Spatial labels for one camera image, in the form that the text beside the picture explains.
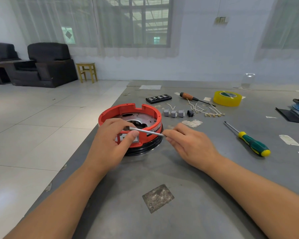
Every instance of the red round casing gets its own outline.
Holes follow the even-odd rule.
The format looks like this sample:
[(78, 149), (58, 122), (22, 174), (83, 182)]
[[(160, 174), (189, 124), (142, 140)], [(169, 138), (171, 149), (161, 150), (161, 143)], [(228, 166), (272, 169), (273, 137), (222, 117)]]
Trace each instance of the red round casing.
[[(162, 131), (162, 115), (157, 110), (156, 108), (142, 104), (142, 108), (136, 108), (135, 103), (128, 103), (128, 104), (122, 104), (122, 105), (117, 105), (114, 107), (111, 107), (99, 116), (99, 126), (101, 126), (105, 120), (113, 118), (118, 115), (122, 115), (124, 113), (131, 113), (131, 112), (138, 112), (138, 113), (145, 113), (149, 116), (152, 116), (153, 118), (156, 119), (156, 123), (154, 123), (150, 127), (143, 128), (143, 130), (146, 131), (152, 131), (152, 132), (157, 132), (160, 133)], [(130, 131), (121, 131), (120, 133), (129, 133)], [(139, 142), (132, 143), (130, 148), (137, 148), (142, 146), (145, 143), (148, 143), (152, 141), (153, 139), (157, 138), (157, 135), (149, 135), (147, 136), (147, 133), (145, 132), (140, 132), (139, 134)], [(120, 144), (120, 135), (117, 135), (117, 144)]]

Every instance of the hand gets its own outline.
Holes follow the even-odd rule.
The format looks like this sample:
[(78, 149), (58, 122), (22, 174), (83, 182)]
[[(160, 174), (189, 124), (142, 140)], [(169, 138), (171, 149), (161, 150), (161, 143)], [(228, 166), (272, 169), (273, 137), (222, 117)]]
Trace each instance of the hand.
[(130, 131), (118, 145), (115, 138), (126, 126), (135, 127), (134, 124), (121, 118), (106, 120), (99, 127), (83, 165), (94, 169), (96, 173), (103, 176), (117, 166), (139, 134), (138, 131)]
[(164, 130), (163, 134), (183, 160), (205, 173), (222, 158), (206, 134), (182, 123), (173, 130)]

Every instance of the black armchair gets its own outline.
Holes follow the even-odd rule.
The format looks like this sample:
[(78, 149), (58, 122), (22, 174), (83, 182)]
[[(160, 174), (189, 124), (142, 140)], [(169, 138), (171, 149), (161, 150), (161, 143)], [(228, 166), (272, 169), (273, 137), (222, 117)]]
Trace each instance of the black armchair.
[(13, 85), (55, 88), (78, 79), (66, 44), (30, 44), (28, 54), (29, 61), (9, 66)]
[[(0, 62), (19, 60), (13, 44), (0, 43)], [(0, 67), (0, 84), (9, 83), (10, 79), (3, 67)]]

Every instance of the yellow tape roll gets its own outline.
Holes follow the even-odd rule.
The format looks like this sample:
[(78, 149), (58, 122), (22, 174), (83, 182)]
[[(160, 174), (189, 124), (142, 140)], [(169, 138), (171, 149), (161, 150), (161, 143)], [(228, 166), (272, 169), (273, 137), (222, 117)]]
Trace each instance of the yellow tape roll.
[(242, 96), (231, 91), (216, 91), (214, 102), (223, 106), (239, 106)]

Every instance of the gray metal table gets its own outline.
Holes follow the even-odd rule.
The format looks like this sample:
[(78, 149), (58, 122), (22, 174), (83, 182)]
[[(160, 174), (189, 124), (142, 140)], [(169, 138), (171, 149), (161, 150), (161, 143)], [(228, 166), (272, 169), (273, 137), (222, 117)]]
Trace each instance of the gray metal table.
[[(139, 90), (141, 84), (164, 87)], [(246, 96), (239, 107), (217, 106), (226, 114), (224, 117), (210, 118), (204, 114), (195, 114), (193, 118), (163, 117), (163, 126), (175, 126), (182, 120), (201, 120), (203, 124), (195, 130), (206, 133), (222, 155), (299, 194), (299, 146), (287, 145), (279, 138), (281, 134), (289, 135), (299, 143), (299, 124), (286, 121), (275, 111), (275, 107), (287, 109), (293, 98), (299, 98), (299, 92), (260, 90), (265, 88), (261, 86), (259, 90), (236, 90), (230, 83), (218, 83), (217, 89), (213, 86), (212, 82), (133, 81), (114, 105), (136, 103), (140, 107), (146, 103), (146, 97), (169, 94), (173, 99), (168, 103), (176, 105), (177, 110), (188, 110), (187, 101), (174, 92), (187, 92), (201, 99), (213, 97), (220, 88), (238, 92)], [(164, 102), (159, 105), (158, 109), (168, 108)], [(223, 124), (225, 120), (266, 144), (271, 156), (257, 156)], [(68, 160), (67, 168), (56, 175), (51, 191), (43, 192), (28, 213), (83, 163), (96, 131), (97, 126)], [(162, 184), (175, 199), (151, 214), (142, 195)], [(225, 190), (186, 164), (163, 140), (147, 154), (124, 157), (106, 175), (92, 194), (73, 238), (258, 239), (266, 236)]]

